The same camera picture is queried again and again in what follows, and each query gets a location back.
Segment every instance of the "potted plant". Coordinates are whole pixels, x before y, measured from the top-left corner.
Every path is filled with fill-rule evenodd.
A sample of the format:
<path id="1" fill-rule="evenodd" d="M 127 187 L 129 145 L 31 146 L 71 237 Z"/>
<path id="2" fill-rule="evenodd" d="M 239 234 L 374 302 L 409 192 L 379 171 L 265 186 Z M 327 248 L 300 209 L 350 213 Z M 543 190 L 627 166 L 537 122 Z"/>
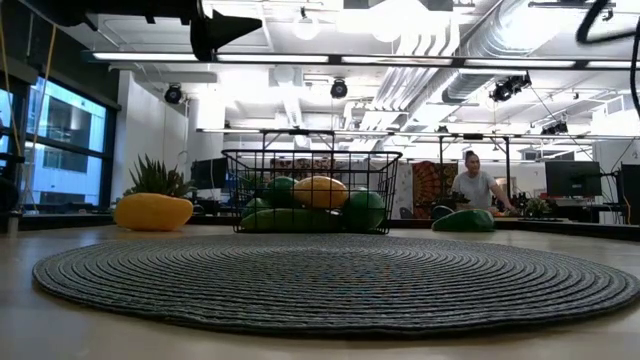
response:
<path id="1" fill-rule="evenodd" d="M 527 207 L 525 208 L 525 215 L 530 218 L 540 219 L 544 217 L 544 214 L 547 214 L 551 211 L 549 204 L 546 201 L 534 198 L 527 202 Z"/>
<path id="2" fill-rule="evenodd" d="M 193 204 L 183 197 L 191 191 L 191 182 L 184 175 L 167 171 L 163 163 L 138 157 L 131 170 L 134 186 L 118 201 L 113 218 L 121 227 L 137 231 L 174 231 L 184 225 L 193 214 Z"/>

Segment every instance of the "window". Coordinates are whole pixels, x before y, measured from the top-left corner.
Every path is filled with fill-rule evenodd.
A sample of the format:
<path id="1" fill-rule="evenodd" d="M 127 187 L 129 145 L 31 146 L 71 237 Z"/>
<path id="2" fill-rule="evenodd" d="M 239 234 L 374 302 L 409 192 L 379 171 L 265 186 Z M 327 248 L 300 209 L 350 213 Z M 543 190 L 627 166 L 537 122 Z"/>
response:
<path id="1" fill-rule="evenodd" d="M 83 203 L 84 195 L 81 194 L 65 194 L 56 192 L 43 192 L 40 194 L 41 204 L 68 204 Z"/>
<path id="2" fill-rule="evenodd" d="M 31 87 L 27 132 L 35 133 L 44 81 Z M 106 108 L 55 83 L 47 83 L 38 136 L 93 151 L 104 151 Z"/>
<path id="3" fill-rule="evenodd" d="M 13 95 L 9 95 L 6 91 L 0 89 L 0 125 L 2 127 L 11 127 L 11 113 L 9 112 L 9 104 L 13 103 Z"/>
<path id="4" fill-rule="evenodd" d="M 32 156 L 34 134 L 38 133 L 33 163 L 21 188 L 28 182 L 26 203 L 60 205 L 91 203 L 100 205 L 103 162 L 106 159 L 107 110 L 51 81 L 44 97 L 44 80 L 31 87 L 27 107 L 25 155 Z M 40 104 L 42 111 L 36 121 Z"/>
<path id="5" fill-rule="evenodd" d="M 61 169 L 87 173 L 88 157 L 82 154 L 64 154 L 62 150 L 47 149 L 44 151 L 44 161 L 42 166 L 50 169 Z"/>
<path id="6" fill-rule="evenodd" d="M 31 156 L 33 143 L 27 142 L 26 146 L 26 154 Z M 48 154 L 56 154 L 51 157 L 55 160 L 49 161 L 56 161 L 58 164 L 86 164 L 85 171 L 68 170 L 63 166 L 47 167 L 45 161 L 49 157 Z M 63 200 L 59 203 L 87 202 L 98 205 L 100 203 L 101 175 L 102 159 L 100 158 L 36 144 L 36 153 L 28 180 L 31 194 L 27 196 L 25 202 L 28 204 L 34 202 L 36 204 L 52 204 L 58 199 Z M 25 182 L 23 181 L 22 190 L 24 191 L 24 189 Z"/>

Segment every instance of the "woman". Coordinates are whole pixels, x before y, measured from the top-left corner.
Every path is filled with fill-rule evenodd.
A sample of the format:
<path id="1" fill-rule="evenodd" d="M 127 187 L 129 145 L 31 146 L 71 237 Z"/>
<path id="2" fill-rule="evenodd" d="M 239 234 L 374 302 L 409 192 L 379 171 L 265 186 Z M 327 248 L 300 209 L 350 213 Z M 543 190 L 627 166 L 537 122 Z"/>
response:
<path id="1" fill-rule="evenodd" d="M 451 190 L 463 194 L 465 198 L 469 199 L 468 206 L 470 208 L 489 210 L 491 208 L 491 193 L 493 193 L 508 210 L 516 210 L 493 176 L 480 170 L 480 158 L 473 151 L 465 153 L 464 166 L 467 171 L 456 176 Z"/>

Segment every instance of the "gray rug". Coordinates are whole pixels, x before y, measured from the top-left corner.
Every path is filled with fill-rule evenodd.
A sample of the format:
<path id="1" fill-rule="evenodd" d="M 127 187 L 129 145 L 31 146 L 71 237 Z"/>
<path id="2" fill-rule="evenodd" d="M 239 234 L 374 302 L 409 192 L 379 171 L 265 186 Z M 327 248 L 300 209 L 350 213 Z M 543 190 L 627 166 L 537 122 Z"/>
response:
<path id="1" fill-rule="evenodd" d="M 635 277 L 515 247 L 365 235 L 230 235 L 89 246 L 38 262 L 48 292 L 216 331 L 425 338 L 577 320 L 638 299 Z"/>

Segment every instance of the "metal pipe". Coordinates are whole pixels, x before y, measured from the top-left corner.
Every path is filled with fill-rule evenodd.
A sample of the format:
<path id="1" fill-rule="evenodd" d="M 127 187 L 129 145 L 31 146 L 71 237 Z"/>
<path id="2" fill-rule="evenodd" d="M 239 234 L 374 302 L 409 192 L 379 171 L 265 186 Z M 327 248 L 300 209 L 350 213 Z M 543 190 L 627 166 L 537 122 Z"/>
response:
<path id="1" fill-rule="evenodd" d="M 256 10 L 258 11 L 258 15 L 260 16 L 260 20 L 262 21 L 262 31 L 264 32 L 264 37 L 267 40 L 267 46 L 271 52 L 275 52 L 275 47 L 273 46 L 273 40 L 271 39 L 271 32 L 269 31 L 269 27 L 267 26 L 267 18 L 264 15 L 264 5 L 260 3 L 256 5 Z"/>
<path id="2" fill-rule="evenodd" d="M 502 5 L 503 1 L 504 0 L 496 1 L 496 3 L 493 4 L 493 6 L 486 13 L 484 13 L 484 15 L 482 15 L 480 20 L 473 24 L 473 26 L 471 26 L 471 29 L 469 29 L 466 33 L 464 33 L 464 35 L 462 35 L 462 37 L 460 38 L 460 46 L 465 45 L 467 41 L 469 41 L 469 38 L 471 38 L 471 36 L 473 36 L 473 34 L 478 31 L 478 28 L 480 28 L 480 26 L 482 26 L 482 24 L 487 21 L 489 16 L 491 16 L 491 14 L 493 14 L 493 12 L 496 11 L 500 7 L 500 5 Z"/>
<path id="3" fill-rule="evenodd" d="M 505 137 L 504 142 L 507 148 L 507 151 L 505 151 L 507 155 L 507 199 L 511 199 L 511 156 L 509 152 L 509 138 Z"/>
<path id="4" fill-rule="evenodd" d="M 444 137 L 440 137 L 440 196 L 444 197 L 444 150 L 442 149 L 442 141 Z"/>

